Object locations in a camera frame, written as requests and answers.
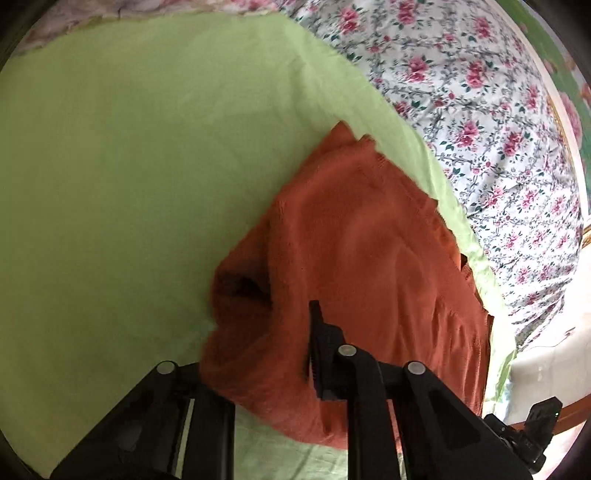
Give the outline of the rust orange fleece cloth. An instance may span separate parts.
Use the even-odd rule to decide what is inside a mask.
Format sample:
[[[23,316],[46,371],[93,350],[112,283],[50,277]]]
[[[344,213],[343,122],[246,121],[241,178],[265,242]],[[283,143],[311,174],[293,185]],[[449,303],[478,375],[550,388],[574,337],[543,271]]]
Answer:
[[[308,373],[308,304],[377,360],[417,360],[483,408],[493,319],[434,199],[335,125],[214,274],[202,381],[291,439],[346,447]]]

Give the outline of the light green bed sheet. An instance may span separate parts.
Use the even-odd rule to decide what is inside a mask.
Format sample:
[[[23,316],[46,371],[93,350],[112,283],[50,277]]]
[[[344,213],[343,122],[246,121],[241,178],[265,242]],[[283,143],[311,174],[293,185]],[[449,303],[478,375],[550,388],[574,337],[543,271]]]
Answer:
[[[215,267],[345,121],[437,199],[442,168],[358,67],[280,14],[105,22],[1,72],[1,429],[48,476],[162,360],[197,360]]]

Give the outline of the white floral quilt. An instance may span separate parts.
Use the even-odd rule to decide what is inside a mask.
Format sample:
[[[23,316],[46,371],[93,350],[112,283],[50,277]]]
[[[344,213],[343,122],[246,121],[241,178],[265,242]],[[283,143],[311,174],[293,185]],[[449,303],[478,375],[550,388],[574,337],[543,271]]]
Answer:
[[[424,138],[501,284],[519,347],[557,317],[583,219],[524,43],[486,1],[239,1],[282,12],[363,71]]]

